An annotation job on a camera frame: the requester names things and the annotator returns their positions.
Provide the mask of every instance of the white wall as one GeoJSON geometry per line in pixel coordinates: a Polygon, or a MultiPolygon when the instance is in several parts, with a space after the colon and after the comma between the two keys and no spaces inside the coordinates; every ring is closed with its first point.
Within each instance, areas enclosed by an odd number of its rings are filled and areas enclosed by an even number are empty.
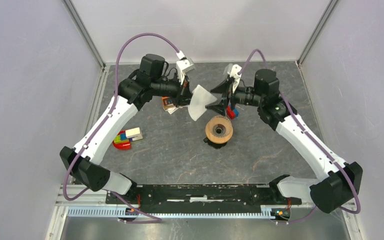
{"type": "MultiPolygon", "coordinates": [[[[329,0],[72,0],[104,61],[114,63],[136,34],[158,33],[194,61],[244,61],[260,48],[268,60],[296,60],[329,0]]],[[[120,62],[146,53],[174,61],[162,40],[136,40],[120,62]]]]}
{"type": "Polygon", "coordinates": [[[99,71],[60,0],[0,1],[0,240],[44,239],[99,71]]]}
{"type": "Polygon", "coordinates": [[[303,74],[326,142],[363,168],[365,235],[384,239],[384,1],[340,1],[303,74]]]}

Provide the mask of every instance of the metal corner post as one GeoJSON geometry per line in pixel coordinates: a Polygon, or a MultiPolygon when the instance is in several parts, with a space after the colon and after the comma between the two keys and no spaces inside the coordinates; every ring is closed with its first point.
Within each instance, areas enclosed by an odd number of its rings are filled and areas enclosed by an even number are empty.
{"type": "Polygon", "coordinates": [[[90,49],[90,51],[93,54],[93,57],[95,58],[98,65],[103,69],[105,68],[105,62],[102,59],[101,55],[98,52],[97,47],[94,44],[94,41],[92,41],[91,36],[88,33],[88,30],[86,29],[85,25],[83,24],[82,19],[79,16],[79,13],[77,12],[72,0],[61,0],[65,7],[67,8],[68,13],[70,14],[71,18],[73,19],[73,22],[75,23],[78,31],[80,32],[81,36],[83,37],[84,41],[87,44],[87,47],[90,49]]]}
{"type": "Polygon", "coordinates": [[[332,15],[332,12],[334,11],[334,9],[337,6],[339,1],[340,0],[330,0],[329,4],[327,5],[326,9],[323,12],[323,15],[321,15],[321,18],[318,21],[317,26],[315,27],[314,31],[312,32],[310,39],[308,40],[307,44],[305,45],[304,50],[302,51],[301,55],[299,56],[298,60],[296,61],[296,63],[298,64],[298,67],[301,67],[304,60],[308,56],[311,48],[313,47],[317,38],[319,38],[320,33],[322,32],[323,28],[325,27],[326,22],[328,21],[329,17],[332,15]]]}

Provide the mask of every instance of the round wooden object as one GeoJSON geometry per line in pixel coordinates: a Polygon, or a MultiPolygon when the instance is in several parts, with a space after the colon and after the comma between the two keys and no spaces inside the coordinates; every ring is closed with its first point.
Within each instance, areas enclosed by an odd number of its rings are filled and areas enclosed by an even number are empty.
{"type": "Polygon", "coordinates": [[[215,144],[227,143],[233,135],[232,123],[225,116],[215,116],[206,124],[205,134],[208,140],[215,144]]]}

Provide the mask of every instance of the gray tabletop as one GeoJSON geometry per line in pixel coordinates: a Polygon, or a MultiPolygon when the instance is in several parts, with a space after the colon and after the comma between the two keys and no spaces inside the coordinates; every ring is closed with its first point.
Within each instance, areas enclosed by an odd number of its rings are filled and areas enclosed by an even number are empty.
{"type": "MultiPolygon", "coordinates": [[[[198,84],[212,89],[223,80],[228,63],[196,63],[188,74],[190,89],[198,84]]],[[[260,62],[251,62],[242,74],[252,86],[260,62]]],[[[298,110],[309,128],[319,135],[319,128],[306,89],[294,62],[269,62],[277,72],[280,90],[298,110]]],[[[138,65],[121,65],[119,80],[125,79],[138,65]]],[[[99,114],[114,94],[112,66],[102,97],[99,114]]],[[[234,134],[225,147],[214,149],[203,142],[205,126],[215,112],[207,111],[197,121],[182,108],[170,115],[154,97],[124,126],[140,127],[144,139],[132,143],[130,150],[109,146],[101,165],[123,173],[138,184],[268,183],[283,174],[314,178],[307,162],[283,137],[260,120],[257,109],[238,105],[238,118],[232,120],[234,134]]]]}

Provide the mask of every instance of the robotic arm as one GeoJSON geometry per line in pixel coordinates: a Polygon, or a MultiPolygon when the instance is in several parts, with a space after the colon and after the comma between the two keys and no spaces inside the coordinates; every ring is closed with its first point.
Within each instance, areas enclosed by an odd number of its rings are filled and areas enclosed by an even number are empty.
{"type": "Polygon", "coordinates": [[[172,97],[175,106],[188,105],[192,93],[189,89],[187,72],[194,69],[192,60],[185,57],[180,51],[177,53],[179,61],[176,62],[177,73],[172,79],[163,75],[164,65],[168,63],[161,56],[155,54],[145,55],[139,69],[130,74],[128,78],[118,85],[118,95],[113,96],[108,107],[100,116],[95,125],[73,148],[63,147],[59,155],[68,169],[76,155],[83,148],[71,175],[92,191],[105,189],[121,195],[128,192],[133,182],[128,177],[109,171],[101,167],[104,154],[111,141],[123,126],[144,106],[153,96],[172,97]],[[111,106],[116,100],[114,110],[111,106]],[[96,135],[93,132],[100,128],[96,135]]]}
{"type": "Polygon", "coordinates": [[[338,166],[351,179],[358,193],[363,174],[360,165],[356,162],[348,164],[306,126],[297,110],[281,97],[276,72],[260,69],[255,73],[253,86],[240,87],[240,70],[241,67],[236,64],[226,67],[224,81],[210,91],[222,94],[221,100],[206,108],[225,116],[229,103],[232,109],[236,104],[257,107],[261,120],[288,140],[307,161],[316,179],[283,175],[271,182],[277,186],[278,194],[286,198],[299,198],[303,202],[314,202],[325,213],[332,212],[352,199],[352,190],[338,166]]]}

